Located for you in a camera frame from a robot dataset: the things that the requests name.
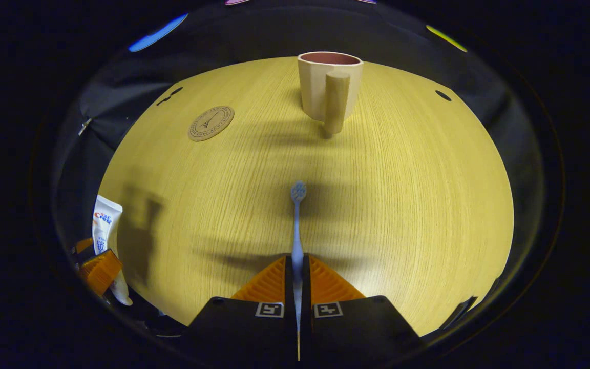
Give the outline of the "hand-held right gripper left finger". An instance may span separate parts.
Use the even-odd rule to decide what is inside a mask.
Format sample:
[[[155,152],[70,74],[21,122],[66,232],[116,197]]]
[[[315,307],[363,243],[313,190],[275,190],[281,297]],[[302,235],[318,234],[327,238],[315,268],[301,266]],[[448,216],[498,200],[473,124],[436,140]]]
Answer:
[[[290,257],[272,262],[231,298],[209,299],[187,328],[185,351],[206,366],[297,364]]]

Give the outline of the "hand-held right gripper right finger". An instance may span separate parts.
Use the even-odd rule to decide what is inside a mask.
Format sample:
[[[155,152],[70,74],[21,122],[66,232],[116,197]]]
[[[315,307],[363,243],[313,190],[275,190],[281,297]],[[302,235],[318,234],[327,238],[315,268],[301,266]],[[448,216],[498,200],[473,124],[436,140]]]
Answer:
[[[304,366],[393,366],[424,342],[386,296],[364,296],[321,260],[305,255],[300,311]]]

